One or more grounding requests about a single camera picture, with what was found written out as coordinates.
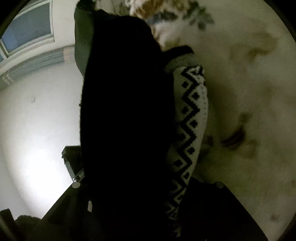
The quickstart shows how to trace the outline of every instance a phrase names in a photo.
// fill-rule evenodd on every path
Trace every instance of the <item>window frame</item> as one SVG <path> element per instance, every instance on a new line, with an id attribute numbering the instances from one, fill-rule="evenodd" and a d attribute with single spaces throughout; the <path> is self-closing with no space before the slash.
<path id="1" fill-rule="evenodd" d="M 18 53 L 19 51 L 23 50 L 22 53 L 26 53 L 32 49 L 35 49 L 39 46 L 48 44 L 48 43 L 53 43 L 54 42 L 54 31 L 53 31 L 53 24 L 52 24 L 52 0 L 39 0 L 36 1 L 32 4 L 28 4 L 26 5 L 16 16 L 13 20 L 17 19 L 19 16 L 22 16 L 23 14 L 37 8 L 40 7 L 42 5 L 48 4 L 49 3 L 49 22 L 50 22 L 50 34 L 41 36 L 39 38 L 36 38 L 30 42 L 27 42 L 19 47 L 17 47 L 16 49 L 14 49 L 13 51 L 9 52 L 6 47 L 5 44 L 3 43 L 2 39 L 0 39 L 0 55 L 3 57 L 3 61 L 5 61 L 5 59 L 11 57 L 12 55 Z"/>

